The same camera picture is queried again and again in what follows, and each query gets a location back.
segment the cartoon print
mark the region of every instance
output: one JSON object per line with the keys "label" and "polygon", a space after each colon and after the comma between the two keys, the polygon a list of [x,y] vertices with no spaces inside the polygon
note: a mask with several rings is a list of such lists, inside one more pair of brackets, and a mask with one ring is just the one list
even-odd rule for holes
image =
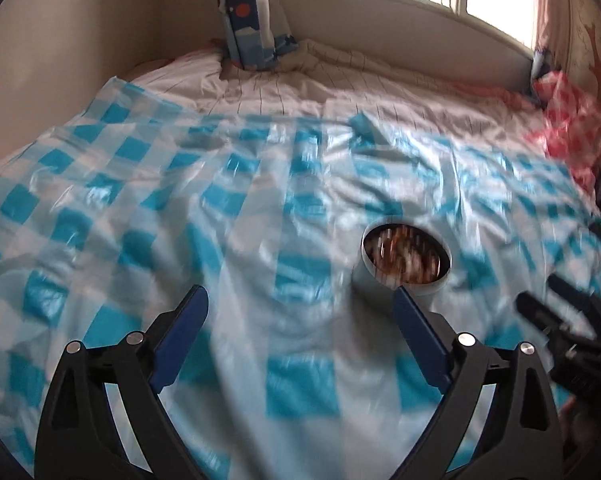
{"label": "cartoon print", "polygon": [[256,0],[226,0],[229,10],[229,20],[234,30],[252,28],[260,30]]}
{"label": "cartoon print", "polygon": [[589,70],[596,76],[598,82],[598,101],[601,103],[601,55],[598,50],[598,44],[596,42],[596,24],[583,25],[584,30],[587,31],[589,41],[591,42],[591,49],[593,51],[593,65],[589,65]]}

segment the bed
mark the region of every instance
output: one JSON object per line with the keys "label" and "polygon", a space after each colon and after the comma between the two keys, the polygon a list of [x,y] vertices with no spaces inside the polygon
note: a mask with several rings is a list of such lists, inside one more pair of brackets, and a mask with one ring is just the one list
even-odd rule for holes
{"label": "bed", "polygon": [[199,283],[210,316],[161,400],[205,473],[388,478],[440,396],[391,320],[351,293],[362,232],[385,216],[449,245],[432,309],[455,330],[541,348],[513,312],[531,290],[586,331],[545,280],[601,294],[601,219],[524,140],[545,123],[521,96],[312,41],[273,72],[210,48],[130,79],[0,165],[0,436],[27,468],[66,343],[116,343]]}

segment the blue checkered bedsheet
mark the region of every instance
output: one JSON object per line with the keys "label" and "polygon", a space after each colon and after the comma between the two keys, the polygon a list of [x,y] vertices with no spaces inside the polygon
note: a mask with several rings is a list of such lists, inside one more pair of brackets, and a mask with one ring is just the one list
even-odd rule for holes
{"label": "blue checkered bedsheet", "polygon": [[210,478],[388,478],[440,399],[350,291],[363,229],[389,215],[445,239],[433,308],[489,344],[542,344],[513,299],[545,298],[552,271],[601,294],[601,240],[561,165],[365,116],[201,116],[111,80],[0,171],[0,436],[31,468],[67,341],[116,343],[200,283],[210,316],[161,398]]}

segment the white wall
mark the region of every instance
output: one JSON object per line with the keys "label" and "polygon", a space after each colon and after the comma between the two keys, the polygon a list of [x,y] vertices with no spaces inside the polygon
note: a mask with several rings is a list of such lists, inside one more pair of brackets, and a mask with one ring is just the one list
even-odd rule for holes
{"label": "white wall", "polygon": [[225,32],[216,0],[163,0],[162,55],[177,57],[202,48]]}
{"label": "white wall", "polygon": [[81,111],[103,83],[160,55],[160,0],[5,0],[0,158]]}

